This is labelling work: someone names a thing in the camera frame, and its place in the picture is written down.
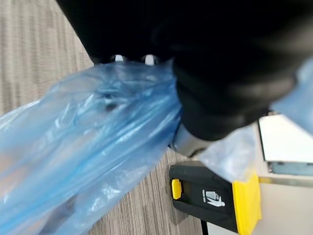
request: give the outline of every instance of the white label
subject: white label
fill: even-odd
[[[224,207],[225,202],[222,201],[222,197],[215,191],[205,191],[202,189],[203,202],[208,203],[214,207]]]

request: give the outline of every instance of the plastic bag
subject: plastic bag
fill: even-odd
[[[313,58],[301,66],[297,78],[296,89],[273,103],[272,109],[286,115],[313,135]]]
[[[84,234],[136,186],[179,123],[170,67],[98,65],[0,117],[0,234]]]
[[[212,143],[199,155],[210,170],[229,182],[250,179],[255,169],[256,136],[253,126],[237,129]]]

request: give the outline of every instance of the black sleeve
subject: black sleeve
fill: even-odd
[[[311,0],[57,0],[94,63],[174,57],[182,122],[221,139],[292,90],[313,54]]]
[[[181,11],[154,35],[175,53],[182,122],[215,141],[266,114],[313,55],[313,1],[210,1]]]

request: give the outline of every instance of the striped carpet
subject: striped carpet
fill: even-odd
[[[40,98],[65,75],[92,66],[53,0],[0,1],[0,115]],[[198,219],[176,211],[168,151],[160,164],[98,221],[90,235],[201,235]]]

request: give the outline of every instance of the yellow lid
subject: yellow lid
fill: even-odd
[[[254,172],[248,182],[235,181],[232,187],[238,233],[251,235],[262,219],[259,178]]]
[[[173,198],[175,200],[180,199],[181,197],[181,184],[179,179],[173,179],[172,180],[172,192],[173,192]]]

